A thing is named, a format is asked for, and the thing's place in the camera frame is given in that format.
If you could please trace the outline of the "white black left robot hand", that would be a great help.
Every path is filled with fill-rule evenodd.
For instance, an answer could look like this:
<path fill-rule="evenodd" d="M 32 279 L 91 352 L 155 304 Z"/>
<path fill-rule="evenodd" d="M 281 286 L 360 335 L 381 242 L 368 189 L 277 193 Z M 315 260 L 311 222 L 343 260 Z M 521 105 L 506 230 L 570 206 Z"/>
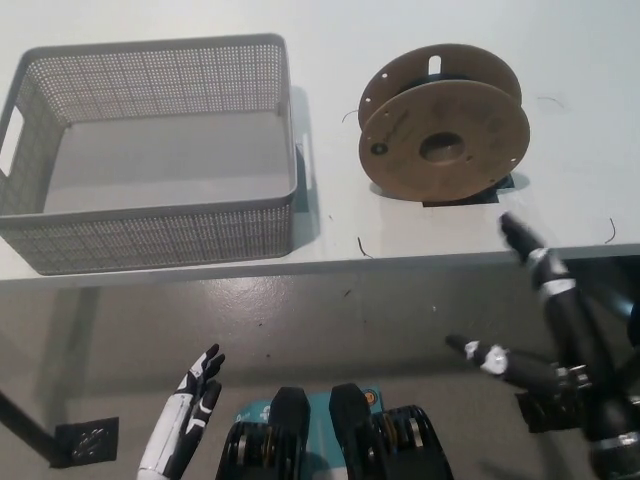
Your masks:
<path fill-rule="evenodd" d="M 219 399 L 216 380 L 225 355 L 217 344 L 190 367 L 167 399 L 141 458 L 139 479 L 183 477 L 204 435 Z"/>

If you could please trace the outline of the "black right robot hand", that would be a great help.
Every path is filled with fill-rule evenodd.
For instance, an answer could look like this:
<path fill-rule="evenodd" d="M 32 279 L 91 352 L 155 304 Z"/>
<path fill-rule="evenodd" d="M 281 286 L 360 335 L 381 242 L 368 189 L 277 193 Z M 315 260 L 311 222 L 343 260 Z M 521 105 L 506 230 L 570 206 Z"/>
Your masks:
<path fill-rule="evenodd" d="M 511 213 L 499 220 L 507 244 L 531 275 L 557 358 L 545 363 L 500 344 L 449 334 L 447 346 L 491 377 L 524 392 L 538 431 L 569 424 L 599 449 L 639 441 L 633 403 L 576 278 L 563 260 Z"/>

